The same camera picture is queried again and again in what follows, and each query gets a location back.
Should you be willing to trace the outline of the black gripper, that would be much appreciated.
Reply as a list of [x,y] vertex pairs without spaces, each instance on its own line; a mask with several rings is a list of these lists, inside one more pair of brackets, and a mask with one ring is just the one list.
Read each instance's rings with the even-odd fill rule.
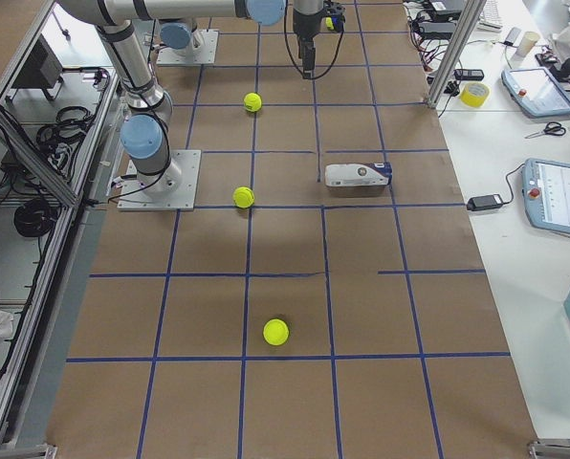
[[313,39],[320,31],[324,3],[322,0],[294,0],[293,27],[302,41],[302,76],[312,79],[316,65],[316,48]]

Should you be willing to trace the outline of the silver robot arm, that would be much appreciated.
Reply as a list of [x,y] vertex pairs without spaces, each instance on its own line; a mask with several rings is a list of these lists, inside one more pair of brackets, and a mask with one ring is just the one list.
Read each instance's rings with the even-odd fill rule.
[[181,182],[169,146],[172,101],[159,84],[135,34],[135,20],[162,21],[163,41],[187,48],[193,39],[188,19],[235,17],[273,25],[285,13],[283,1],[61,1],[75,19],[95,27],[125,90],[131,118],[121,128],[121,143],[150,197],[171,194]]
[[[315,77],[316,47],[315,37],[320,32],[323,18],[329,15],[331,1],[294,1],[293,31],[298,46],[298,59],[302,68],[294,60],[287,38],[287,1],[243,1],[242,12],[260,25],[273,25],[284,19],[284,38],[288,55],[303,79]],[[193,27],[182,20],[161,20],[160,38],[172,49],[183,50],[193,43]]]

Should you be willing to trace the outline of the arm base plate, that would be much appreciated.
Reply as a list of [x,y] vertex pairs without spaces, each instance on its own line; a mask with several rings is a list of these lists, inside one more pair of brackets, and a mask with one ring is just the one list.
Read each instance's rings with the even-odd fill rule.
[[157,65],[186,67],[211,65],[215,61],[219,31],[196,29],[191,32],[185,24],[163,24]]
[[143,190],[155,178],[138,175],[131,160],[126,173],[136,178],[123,182],[117,207],[121,211],[194,210],[202,152],[200,150],[172,150],[171,162],[157,184]]

